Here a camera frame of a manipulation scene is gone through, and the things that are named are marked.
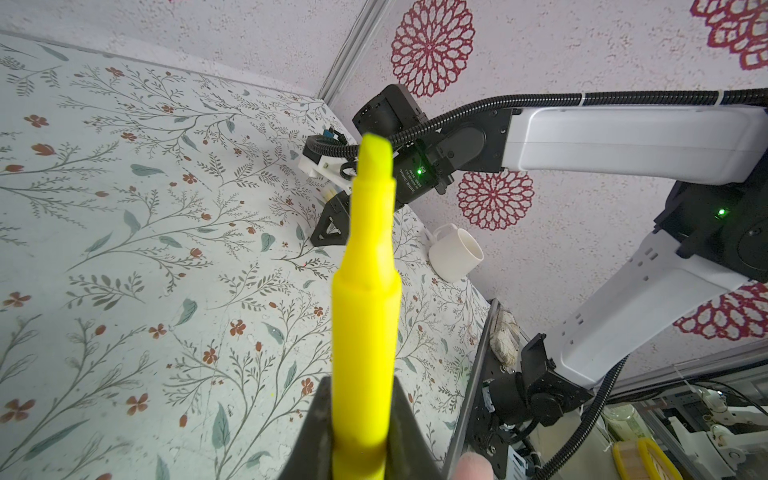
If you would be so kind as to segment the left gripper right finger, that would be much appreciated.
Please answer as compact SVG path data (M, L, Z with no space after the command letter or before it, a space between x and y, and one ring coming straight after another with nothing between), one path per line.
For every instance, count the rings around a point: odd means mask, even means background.
M394 378L392 390L386 479L442 479L440 468L431 455L397 377Z

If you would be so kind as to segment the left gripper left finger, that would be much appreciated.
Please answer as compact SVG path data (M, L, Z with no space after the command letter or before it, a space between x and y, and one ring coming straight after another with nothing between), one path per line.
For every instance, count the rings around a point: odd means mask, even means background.
M331 378L323 378L315 392L298 437L279 480L332 478Z

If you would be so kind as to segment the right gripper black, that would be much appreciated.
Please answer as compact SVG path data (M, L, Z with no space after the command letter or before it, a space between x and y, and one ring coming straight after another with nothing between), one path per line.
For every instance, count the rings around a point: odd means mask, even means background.
M350 196L342 191L325 205L310 236L313 246L343 246L350 233Z

